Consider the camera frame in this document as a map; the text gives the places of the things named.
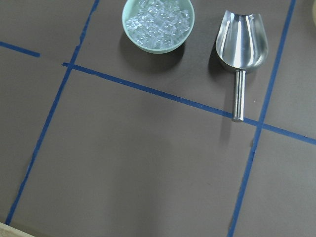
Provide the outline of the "green bowl of ice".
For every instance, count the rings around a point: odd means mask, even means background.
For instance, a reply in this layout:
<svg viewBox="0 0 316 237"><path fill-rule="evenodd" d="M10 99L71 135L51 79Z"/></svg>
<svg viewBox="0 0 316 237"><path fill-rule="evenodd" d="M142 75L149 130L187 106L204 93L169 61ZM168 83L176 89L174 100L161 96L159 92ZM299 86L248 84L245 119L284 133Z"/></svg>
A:
<svg viewBox="0 0 316 237"><path fill-rule="evenodd" d="M190 0L128 0L121 15L126 36L141 50L169 53L189 37L195 24Z"/></svg>

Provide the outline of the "steel ice scoop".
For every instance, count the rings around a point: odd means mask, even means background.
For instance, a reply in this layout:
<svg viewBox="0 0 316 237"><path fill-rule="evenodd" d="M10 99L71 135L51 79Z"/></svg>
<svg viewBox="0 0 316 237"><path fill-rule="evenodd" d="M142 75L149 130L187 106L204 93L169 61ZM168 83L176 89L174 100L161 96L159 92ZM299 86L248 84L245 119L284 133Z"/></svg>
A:
<svg viewBox="0 0 316 237"><path fill-rule="evenodd" d="M269 46L258 13L237 14L226 10L217 34L215 50L220 63L235 75L232 120L244 121L246 75L267 59Z"/></svg>

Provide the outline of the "bamboo cutting board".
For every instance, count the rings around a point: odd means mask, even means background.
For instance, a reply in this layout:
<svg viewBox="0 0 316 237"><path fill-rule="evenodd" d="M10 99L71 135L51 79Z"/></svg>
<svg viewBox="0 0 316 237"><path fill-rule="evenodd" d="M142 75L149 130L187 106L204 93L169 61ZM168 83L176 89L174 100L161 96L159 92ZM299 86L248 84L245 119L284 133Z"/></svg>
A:
<svg viewBox="0 0 316 237"><path fill-rule="evenodd" d="M34 236L0 222L0 237L34 237Z"/></svg>

